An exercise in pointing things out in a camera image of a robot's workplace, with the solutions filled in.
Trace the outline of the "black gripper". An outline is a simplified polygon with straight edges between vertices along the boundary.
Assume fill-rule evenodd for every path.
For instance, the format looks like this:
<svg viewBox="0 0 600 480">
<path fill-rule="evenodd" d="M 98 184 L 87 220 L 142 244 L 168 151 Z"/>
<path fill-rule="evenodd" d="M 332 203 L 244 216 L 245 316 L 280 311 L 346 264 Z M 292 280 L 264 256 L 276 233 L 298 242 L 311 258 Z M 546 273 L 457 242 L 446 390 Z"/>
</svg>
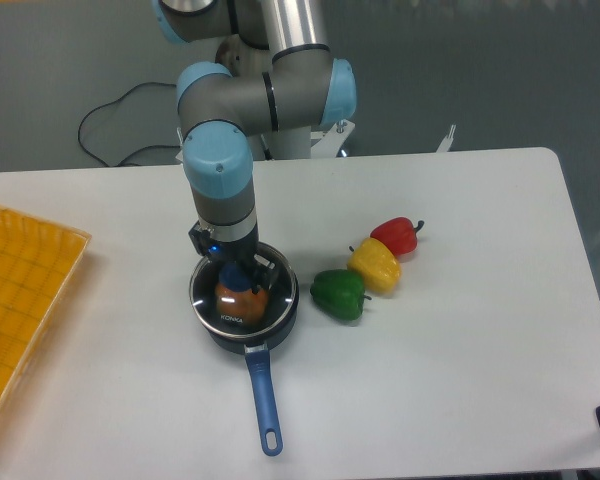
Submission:
<svg viewBox="0 0 600 480">
<path fill-rule="evenodd" d="M 277 281 L 277 265 L 274 261 L 256 254 L 258 226 L 256 221 L 244 220 L 235 225 L 208 224 L 202 227 L 196 222 L 188 232 L 189 239 L 200 256 L 211 261 L 235 263 L 249 276 L 251 291 L 269 291 Z"/>
</svg>

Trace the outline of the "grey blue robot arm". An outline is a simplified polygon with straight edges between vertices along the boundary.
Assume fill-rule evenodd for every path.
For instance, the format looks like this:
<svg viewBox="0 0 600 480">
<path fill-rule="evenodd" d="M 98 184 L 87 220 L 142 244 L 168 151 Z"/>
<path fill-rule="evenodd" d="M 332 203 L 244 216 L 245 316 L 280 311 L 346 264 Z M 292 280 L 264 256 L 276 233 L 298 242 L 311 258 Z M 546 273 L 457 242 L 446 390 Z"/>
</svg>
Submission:
<svg viewBox="0 0 600 480">
<path fill-rule="evenodd" d="M 176 83 L 183 168 L 198 215 L 192 243 L 211 262 L 237 264 L 248 289 L 259 292 L 269 288 L 274 270 L 256 259 L 249 139 L 350 118 L 357 105 L 352 67 L 333 57 L 319 1 L 155 1 L 152 7 L 171 42 L 237 35 L 270 55 L 261 73 L 233 75 L 221 63 L 197 62 Z"/>
</svg>

